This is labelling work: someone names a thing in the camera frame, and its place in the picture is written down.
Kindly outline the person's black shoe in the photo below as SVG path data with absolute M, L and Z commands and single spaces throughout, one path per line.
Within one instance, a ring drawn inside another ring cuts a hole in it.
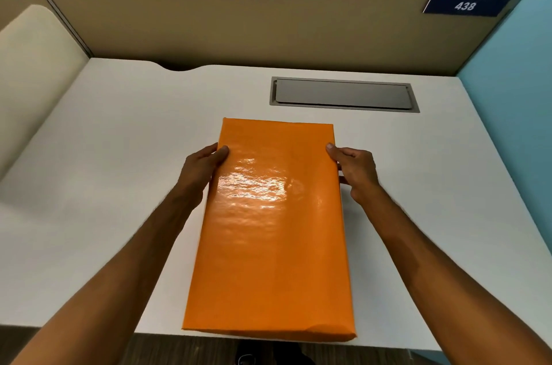
M 240 340 L 234 365 L 316 365 L 297 342 Z

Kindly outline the orange box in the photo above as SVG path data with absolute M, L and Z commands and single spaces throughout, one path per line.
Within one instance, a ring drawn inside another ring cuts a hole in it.
M 184 331 L 356 338 L 334 126 L 224 118 Z

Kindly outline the beige cubicle partition panel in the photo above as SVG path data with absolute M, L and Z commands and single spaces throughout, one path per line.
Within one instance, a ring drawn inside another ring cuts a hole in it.
M 469 17 L 428 0 L 0 0 L 0 29 L 40 5 L 90 57 L 455 76 L 520 1 Z

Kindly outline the person's right forearm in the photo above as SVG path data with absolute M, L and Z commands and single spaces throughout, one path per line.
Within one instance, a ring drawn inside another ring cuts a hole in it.
M 552 348 L 432 242 L 383 187 L 369 182 L 351 195 L 453 365 L 552 365 Z

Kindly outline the person's left hand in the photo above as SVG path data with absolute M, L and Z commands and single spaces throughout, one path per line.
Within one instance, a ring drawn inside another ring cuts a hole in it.
M 177 182 L 169 193 L 189 211 L 200 204 L 204 189 L 213 176 L 210 175 L 210 154 L 212 152 L 210 146 L 186 157 Z

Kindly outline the cream curved side panel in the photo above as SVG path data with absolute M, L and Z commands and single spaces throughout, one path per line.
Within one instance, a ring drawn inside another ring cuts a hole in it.
M 43 6 L 29 6 L 0 31 L 0 180 L 89 60 Z

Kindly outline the person's right hand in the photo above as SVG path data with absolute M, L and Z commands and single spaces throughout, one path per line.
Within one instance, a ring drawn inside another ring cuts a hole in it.
M 352 198 L 363 208 L 369 207 L 384 192 L 376 172 L 373 154 L 367 150 L 338 147 L 346 155 L 340 182 L 351 187 Z

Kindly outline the person's left forearm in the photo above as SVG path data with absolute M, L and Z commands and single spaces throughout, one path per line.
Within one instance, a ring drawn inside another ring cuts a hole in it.
M 174 187 L 10 365 L 117 365 L 203 191 Z

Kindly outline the blue number plate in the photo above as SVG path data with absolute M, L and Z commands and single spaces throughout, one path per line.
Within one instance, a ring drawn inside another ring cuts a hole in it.
M 511 0 L 428 0 L 424 14 L 497 17 Z

